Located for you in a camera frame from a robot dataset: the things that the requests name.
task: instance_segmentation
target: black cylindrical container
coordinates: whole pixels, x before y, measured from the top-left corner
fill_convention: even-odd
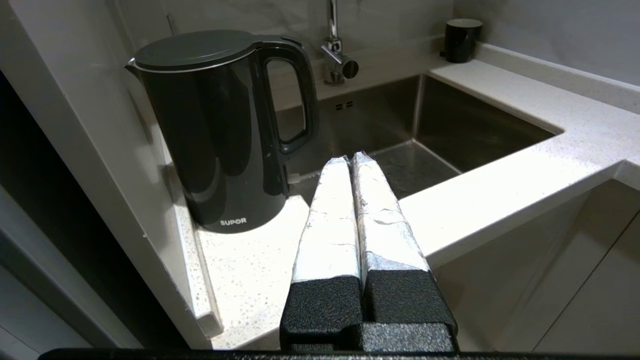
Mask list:
[[[278,136],[266,65],[298,75],[305,127]],[[284,162],[317,132],[316,90],[301,44],[244,31],[159,40],[126,66],[148,93],[194,220],[237,233],[274,218],[287,196]]]
[[[480,36],[482,22],[474,19],[452,19],[447,21],[444,34],[444,53],[448,62],[471,61]]]

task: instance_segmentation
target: stainless steel sink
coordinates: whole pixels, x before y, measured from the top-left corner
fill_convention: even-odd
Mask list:
[[[334,156],[364,150],[402,199],[554,136],[427,76],[326,99],[319,109],[318,137],[286,164],[292,194],[309,204]],[[300,130],[302,116],[300,107],[277,113],[282,139]]]

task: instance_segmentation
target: white quartz countertop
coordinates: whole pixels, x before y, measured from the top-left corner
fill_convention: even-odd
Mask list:
[[[426,74],[558,133],[400,200],[432,267],[606,180],[640,190],[640,115],[477,60],[429,67]],[[260,345],[250,348],[277,346],[307,211],[296,196],[274,221],[256,230],[235,236],[196,232],[212,302],[225,326],[212,338],[214,348],[241,347],[261,336]]]

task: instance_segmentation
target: faucet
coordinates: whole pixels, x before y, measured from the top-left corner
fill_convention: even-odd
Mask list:
[[[358,63],[342,54],[342,39],[338,36],[338,0],[326,0],[329,37],[321,49],[324,52],[324,83],[329,86],[344,84],[358,74]]]

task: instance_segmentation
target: kettle lid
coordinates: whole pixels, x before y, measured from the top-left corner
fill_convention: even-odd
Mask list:
[[[171,71],[215,66],[250,53],[254,42],[259,38],[238,30],[209,30],[176,35],[152,42],[136,51],[136,67],[141,70]]]

